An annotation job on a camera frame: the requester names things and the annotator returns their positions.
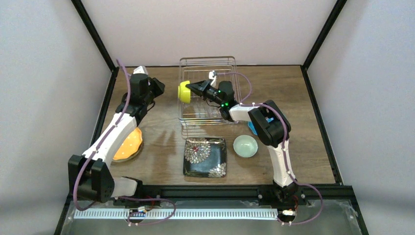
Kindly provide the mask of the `metal wire dish rack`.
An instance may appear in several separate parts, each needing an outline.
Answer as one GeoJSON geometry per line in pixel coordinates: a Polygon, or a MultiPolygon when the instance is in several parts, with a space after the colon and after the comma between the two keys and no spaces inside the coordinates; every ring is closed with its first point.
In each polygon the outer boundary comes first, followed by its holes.
{"type": "MultiPolygon", "coordinates": [[[[237,101],[241,100],[239,76],[236,60],[233,56],[213,57],[184,57],[179,62],[179,83],[195,83],[209,79],[209,73],[215,71],[216,76],[213,87],[218,88],[222,81],[230,81],[237,101]]],[[[206,102],[202,97],[190,93],[190,102],[184,103],[178,99],[178,119],[185,125],[219,125],[229,124],[220,114],[218,105],[206,102]]]]}

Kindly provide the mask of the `yellow green bowl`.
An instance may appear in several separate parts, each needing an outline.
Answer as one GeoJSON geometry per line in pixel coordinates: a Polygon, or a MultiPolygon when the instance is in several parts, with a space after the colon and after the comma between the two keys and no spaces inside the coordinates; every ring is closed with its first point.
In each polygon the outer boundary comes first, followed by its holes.
{"type": "Polygon", "coordinates": [[[185,104],[191,102],[191,90],[187,87],[188,84],[190,84],[190,81],[186,80],[178,85],[178,99],[185,104]]]}

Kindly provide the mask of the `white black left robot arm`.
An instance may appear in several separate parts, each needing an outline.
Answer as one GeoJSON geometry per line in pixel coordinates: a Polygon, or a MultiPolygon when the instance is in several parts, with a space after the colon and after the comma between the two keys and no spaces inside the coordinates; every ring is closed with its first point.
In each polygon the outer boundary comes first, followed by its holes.
{"type": "Polygon", "coordinates": [[[74,202],[81,199],[105,203],[113,198],[133,196],[136,193],[138,180],[113,177],[110,166],[123,142],[146,116],[149,105],[164,90],[165,85],[161,81],[145,73],[129,77],[127,93],[109,126],[83,154],[69,158],[69,189],[74,202]]]}

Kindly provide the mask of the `pale green glass bowl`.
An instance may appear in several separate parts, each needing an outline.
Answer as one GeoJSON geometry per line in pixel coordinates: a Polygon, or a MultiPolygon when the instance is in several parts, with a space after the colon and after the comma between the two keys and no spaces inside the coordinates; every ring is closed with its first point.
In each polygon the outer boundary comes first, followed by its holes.
{"type": "Polygon", "coordinates": [[[258,151],[256,140],[249,135],[240,135],[233,142],[235,153],[242,158],[253,157],[258,151]]]}

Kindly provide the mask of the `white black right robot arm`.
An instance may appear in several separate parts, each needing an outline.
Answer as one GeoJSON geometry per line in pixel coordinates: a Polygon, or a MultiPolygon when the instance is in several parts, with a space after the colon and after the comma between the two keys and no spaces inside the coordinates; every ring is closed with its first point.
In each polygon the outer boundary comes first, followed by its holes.
{"type": "Polygon", "coordinates": [[[186,83],[185,90],[219,106],[222,118],[230,122],[251,122],[259,140],[268,148],[272,166],[276,197],[290,198],[298,189],[289,156],[291,125],[272,100],[263,103],[243,104],[235,99],[230,81],[221,81],[218,87],[209,80],[186,83]]]}

